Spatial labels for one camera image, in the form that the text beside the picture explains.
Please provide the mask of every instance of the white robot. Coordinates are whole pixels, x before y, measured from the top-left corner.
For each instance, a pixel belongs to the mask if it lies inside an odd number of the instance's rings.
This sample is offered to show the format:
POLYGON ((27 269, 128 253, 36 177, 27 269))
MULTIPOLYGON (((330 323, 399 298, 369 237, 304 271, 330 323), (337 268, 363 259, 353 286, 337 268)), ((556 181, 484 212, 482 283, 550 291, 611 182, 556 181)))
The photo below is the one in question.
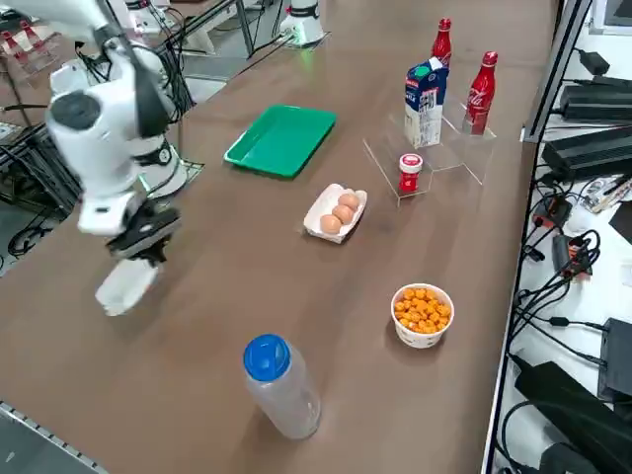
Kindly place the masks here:
POLYGON ((291 0, 279 30, 284 36, 293 36, 289 45, 303 47, 320 41, 325 32, 320 24, 318 0, 291 0))
MULTIPOLYGON (((161 159, 163 134, 174 105, 162 91, 160 78, 138 58, 107 4, 95 0, 3 3, 63 23, 69 27, 66 32, 89 30, 119 71, 110 82, 53 97, 46 125, 82 184, 80 230, 113 237, 108 248, 121 260, 98 289, 97 299, 107 314, 122 314, 156 278, 165 261, 163 248, 179 227, 179 212, 157 206, 138 181, 142 173, 138 150, 145 147, 147 155, 161 159)), ((162 186, 170 186, 169 181, 163 180, 162 186)))

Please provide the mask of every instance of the blue bottle cap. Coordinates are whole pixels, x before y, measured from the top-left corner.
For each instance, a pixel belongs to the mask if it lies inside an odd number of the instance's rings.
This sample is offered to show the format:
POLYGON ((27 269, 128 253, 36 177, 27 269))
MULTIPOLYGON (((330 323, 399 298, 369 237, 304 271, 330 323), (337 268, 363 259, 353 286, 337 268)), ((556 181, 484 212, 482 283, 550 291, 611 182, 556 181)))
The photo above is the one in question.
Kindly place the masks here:
POLYGON ((272 382, 289 367, 291 354, 285 341, 276 334, 253 339, 244 351, 244 367, 255 380, 272 382))

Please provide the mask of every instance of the coca-cola bottle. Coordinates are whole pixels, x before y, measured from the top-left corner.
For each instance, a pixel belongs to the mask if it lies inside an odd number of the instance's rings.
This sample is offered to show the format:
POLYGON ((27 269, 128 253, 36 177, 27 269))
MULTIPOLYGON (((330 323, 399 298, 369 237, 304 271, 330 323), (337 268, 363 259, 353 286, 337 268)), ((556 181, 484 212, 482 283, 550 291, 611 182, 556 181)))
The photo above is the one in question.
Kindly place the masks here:
POLYGON ((449 18, 441 18, 438 22, 438 33, 434 40, 431 55, 436 57, 444 66, 450 65, 450 57, 452 56, 452 44, 450 43, 450 27, 452 22, 449 18))
POLYGON ((494 69, 498 61, 495 51, 487 51, 483 55, 481 70, 472 82, 467 98, 463 131, 471 135, 482 135, 485 132, 487 115, 492 107, 492 99, 496 91, 496 79, 494 69))

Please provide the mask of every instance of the white paper bowl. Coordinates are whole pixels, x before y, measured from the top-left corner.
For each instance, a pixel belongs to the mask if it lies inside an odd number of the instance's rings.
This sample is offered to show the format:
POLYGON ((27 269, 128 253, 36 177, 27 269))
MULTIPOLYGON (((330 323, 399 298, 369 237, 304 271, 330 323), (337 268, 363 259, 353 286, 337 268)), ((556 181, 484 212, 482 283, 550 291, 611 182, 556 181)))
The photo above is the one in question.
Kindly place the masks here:
POLYGON ((395 294, 393 295, 393 299, 391 299, 391 317, 393 318, 393 322, 395 323, 395 331, 397 331, 397 336, 402 340, 404 344, 410 346, 411 348, 416 349, 425 349, 434 346, 441 339, 441 336, 448 328, 452 325, 452 321, 454 321, 454 304, 452 300, 447 295, 445 291, 441 288, 437 288, 431 284, 426 283, 412 283, 407 284, 406 286, 402 286, 399 288, 395 294), (447 322, 447 326, 445 326, 440 331, 437 331, 433 334, 420 334, 415 331, 411 331, 410 329, 405 328, 395 317, 395 303, 400 301, 404 297, 404 290, 407 288, 412 289, 431 289, 436 294, 436 299, 439 300, 442 304, 447 304, 450 307, 450 319, 447 322))

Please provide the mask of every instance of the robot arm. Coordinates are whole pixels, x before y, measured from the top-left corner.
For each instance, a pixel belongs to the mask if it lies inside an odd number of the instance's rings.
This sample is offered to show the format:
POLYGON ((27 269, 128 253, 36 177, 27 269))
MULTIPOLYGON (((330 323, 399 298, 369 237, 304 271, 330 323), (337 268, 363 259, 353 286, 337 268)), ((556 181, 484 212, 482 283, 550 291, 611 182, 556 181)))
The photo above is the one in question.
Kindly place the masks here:
POLYGON ((173 104, 97 0, 2 2, 71 28, 89 27, 94 43, 119 70, 114 81, 55 96, 46 125, 84 190, 79 228, 114 237, 108 248, 121 260, 98 289, 97 299, 107 314, 122 314, 157 276, 165 261, 163 248, 179 226, 175 208, 159 210, 144 190, 135 188, 139 167, 129 150, 130 141, 151 141, 165 132, 173 104))

